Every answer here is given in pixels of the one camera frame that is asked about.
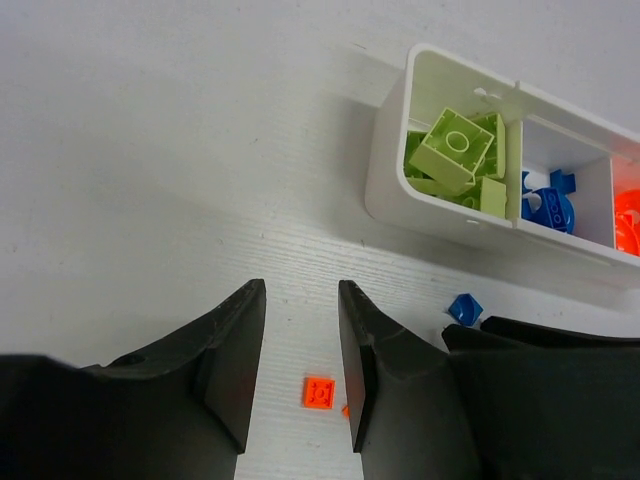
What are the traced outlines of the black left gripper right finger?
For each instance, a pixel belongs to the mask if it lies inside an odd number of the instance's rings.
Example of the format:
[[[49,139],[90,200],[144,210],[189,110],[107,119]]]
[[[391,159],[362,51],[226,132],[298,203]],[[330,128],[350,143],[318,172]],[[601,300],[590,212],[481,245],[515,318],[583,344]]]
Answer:
[[[446,353],[338,285],[352,448],[367,479],[477,479],[480,458]]]

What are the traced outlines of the green square lego upside-down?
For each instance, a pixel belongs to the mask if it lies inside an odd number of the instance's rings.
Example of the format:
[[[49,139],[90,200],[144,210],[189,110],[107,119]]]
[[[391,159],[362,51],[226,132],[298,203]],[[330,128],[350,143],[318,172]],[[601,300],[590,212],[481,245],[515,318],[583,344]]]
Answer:
[[[408,158],[408,165],[446,189],[462,192],[475,180],[496,140],[490,130],[445,107]]]

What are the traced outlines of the green lego brick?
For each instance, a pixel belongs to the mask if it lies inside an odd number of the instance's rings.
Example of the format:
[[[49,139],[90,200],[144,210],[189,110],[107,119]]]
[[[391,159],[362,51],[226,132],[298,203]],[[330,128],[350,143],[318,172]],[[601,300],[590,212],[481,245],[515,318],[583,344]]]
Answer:
[[[505,219],[506,203],[506,185],[488,177],[481,177],[479,200],[480,211],[496,218]]]

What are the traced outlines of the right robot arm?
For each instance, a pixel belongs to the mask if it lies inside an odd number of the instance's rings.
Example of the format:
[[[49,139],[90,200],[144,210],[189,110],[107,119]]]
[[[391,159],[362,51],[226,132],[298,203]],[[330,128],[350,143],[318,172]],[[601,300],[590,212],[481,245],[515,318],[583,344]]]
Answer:
[[[638,339],[502,317],[442,338],[490,478],[638,478]]]

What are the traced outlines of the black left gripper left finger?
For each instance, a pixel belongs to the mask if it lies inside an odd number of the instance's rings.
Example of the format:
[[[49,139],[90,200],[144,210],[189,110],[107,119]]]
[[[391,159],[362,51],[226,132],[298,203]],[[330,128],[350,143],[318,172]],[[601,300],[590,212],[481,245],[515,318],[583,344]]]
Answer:
[[[1,359],[5,479],[231,479],[247,446],[266,318],[253,279],[112,363]]]

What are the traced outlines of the small orange lego piece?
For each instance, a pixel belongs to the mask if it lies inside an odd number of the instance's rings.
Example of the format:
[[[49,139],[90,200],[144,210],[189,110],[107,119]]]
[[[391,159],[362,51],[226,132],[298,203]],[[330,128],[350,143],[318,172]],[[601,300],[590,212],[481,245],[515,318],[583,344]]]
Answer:
[[[306,377],[302,394],[302,405],[308,409],[330,410],[333,408],[336,382],[330,378]]]

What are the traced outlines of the large blue arch lego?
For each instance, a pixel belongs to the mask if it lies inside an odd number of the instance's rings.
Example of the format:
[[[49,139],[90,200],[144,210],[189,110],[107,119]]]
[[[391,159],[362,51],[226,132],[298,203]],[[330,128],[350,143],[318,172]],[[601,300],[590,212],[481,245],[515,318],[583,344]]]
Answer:
[[[569,195],[576,192],[574,174],[550,173],[550,184],[536,190],[527,186],[530,171],[521,174],[521,218],[561,233],[573,234],[575,210]]]

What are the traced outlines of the green curved slope lego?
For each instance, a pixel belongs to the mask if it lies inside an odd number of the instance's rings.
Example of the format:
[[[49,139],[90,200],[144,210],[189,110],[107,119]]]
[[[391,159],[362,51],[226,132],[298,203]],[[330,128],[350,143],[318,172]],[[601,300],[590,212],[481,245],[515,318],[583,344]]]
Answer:
[[[472,117],[471,121],[494,136],[476,176],[503,180],[506,172],[506,129],[502,116],[491,112]]]

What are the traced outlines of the small blue lego piece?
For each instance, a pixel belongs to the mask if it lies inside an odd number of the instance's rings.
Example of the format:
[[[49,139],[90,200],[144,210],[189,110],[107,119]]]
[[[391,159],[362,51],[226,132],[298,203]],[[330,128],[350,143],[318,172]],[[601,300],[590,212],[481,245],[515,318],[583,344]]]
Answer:
[[[447,313],[461,326],[473,327],[484,308],[470,293],[459,294],[447,309]]]

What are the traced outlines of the orange dome lego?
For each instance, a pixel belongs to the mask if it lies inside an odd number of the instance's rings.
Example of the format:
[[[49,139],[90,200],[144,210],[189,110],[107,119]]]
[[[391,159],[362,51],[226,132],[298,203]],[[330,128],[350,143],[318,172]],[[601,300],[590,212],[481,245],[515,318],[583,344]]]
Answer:
[[[626,190],[615,197],[616,248],[639,255],[639,190]]]

